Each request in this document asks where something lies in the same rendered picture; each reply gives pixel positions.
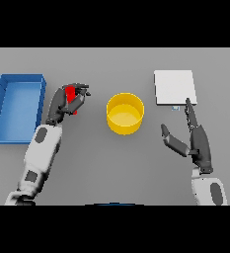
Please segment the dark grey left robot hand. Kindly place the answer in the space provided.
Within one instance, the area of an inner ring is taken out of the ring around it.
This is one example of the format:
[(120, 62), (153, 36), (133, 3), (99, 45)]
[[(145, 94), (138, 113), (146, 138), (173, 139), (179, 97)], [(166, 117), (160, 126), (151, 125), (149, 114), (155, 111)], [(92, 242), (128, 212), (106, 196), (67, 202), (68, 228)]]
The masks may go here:
[(68, 114), (69, 116), (72, 115), (68, 109), (67, 98), (65, 94), (65, 88), (68, 85), (75, 87), (76, 98), (72, 102), (72, 108), (76, 111), (84, 104), (85, 98), (91, 95), (91, 93), (88, 91), (89, 86), (87, 84), (72, 83), (58, 88), (49, 105), (47, 119), (45, 121), (47, 125), (56, 126), (63, 121), (65, 114)]

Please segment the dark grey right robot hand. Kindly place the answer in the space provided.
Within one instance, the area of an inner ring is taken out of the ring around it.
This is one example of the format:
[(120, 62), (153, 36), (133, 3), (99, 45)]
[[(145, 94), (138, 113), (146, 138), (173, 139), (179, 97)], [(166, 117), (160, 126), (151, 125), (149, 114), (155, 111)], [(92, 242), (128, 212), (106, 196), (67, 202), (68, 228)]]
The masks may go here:
[(183, 157), (190, 156), (192, 163), (199, 168), (201, 174), (211, 174), (213, 172), (211, 162), (211, 152), (208, 137), (202, 125), (196, 120), (196, 115), (189, 98), (186, 98), (185, 114), (190, 131), (190, 145), (186, 145), (168, 130), (167, 126), (161, 124), (161, 132), (164, 144), (174, 152)]

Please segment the red beaker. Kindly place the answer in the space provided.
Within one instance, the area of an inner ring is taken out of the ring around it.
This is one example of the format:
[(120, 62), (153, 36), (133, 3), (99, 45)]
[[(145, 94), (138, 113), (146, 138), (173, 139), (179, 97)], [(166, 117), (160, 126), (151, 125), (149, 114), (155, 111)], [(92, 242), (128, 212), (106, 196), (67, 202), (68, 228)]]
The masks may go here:
[(76, 95), (75, 95), (75, 87), (72, 85), (68, 85), (65, 88), (65, 94), (67, 98), (67, 104), (68, 104), (68, 109), (70, 110), (72, 115), (76, 115), (77, 111), (72, 108), (72, 102), (75, 100)]

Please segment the pale square measuring scale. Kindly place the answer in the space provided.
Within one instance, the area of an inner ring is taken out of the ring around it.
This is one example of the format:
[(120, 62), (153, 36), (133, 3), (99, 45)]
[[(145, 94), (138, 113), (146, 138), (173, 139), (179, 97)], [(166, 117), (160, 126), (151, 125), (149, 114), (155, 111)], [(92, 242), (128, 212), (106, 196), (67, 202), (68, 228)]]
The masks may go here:
[(154, 85), (157, 106), (184, 106), (186, 99), (197, 104), (191, 70), (155, 70)]

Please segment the yellow bowl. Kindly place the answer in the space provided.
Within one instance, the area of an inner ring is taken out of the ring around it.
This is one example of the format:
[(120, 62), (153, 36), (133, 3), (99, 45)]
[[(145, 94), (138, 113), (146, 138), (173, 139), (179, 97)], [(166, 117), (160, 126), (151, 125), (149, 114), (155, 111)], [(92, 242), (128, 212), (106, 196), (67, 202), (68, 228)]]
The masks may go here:
[(116, 134), (129, 135), (139, 130), (144, 117), (144, 104), (132, 93), (113, 95), (107, 103), (107, 124)]

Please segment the blue tray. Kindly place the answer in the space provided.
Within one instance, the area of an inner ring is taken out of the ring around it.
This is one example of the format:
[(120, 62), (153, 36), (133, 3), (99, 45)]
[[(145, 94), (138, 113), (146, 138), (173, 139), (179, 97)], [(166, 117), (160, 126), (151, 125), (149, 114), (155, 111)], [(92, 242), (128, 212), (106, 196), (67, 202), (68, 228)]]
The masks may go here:
[(42, 74), (0, 75), (0, 144), (29, 144), (41, 123)]

